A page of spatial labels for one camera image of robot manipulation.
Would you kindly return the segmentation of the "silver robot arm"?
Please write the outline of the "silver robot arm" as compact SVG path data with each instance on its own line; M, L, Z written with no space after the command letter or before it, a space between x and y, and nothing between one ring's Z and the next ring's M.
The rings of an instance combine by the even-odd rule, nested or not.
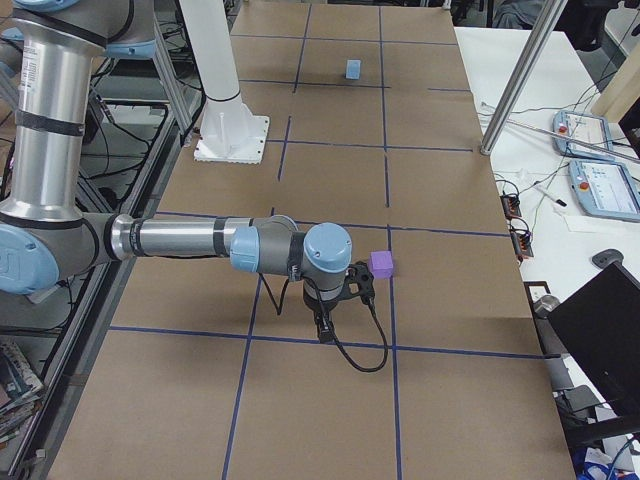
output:
M150 1L18 1L23 36L12 186L1 203L1 288L26 295L133 257L226 258L238 270L303 283L318 339L336 342L331 311L374 303L373 276L333 223L301 231L284 215L193 222L90 214L75 204L93 60L149 58Z

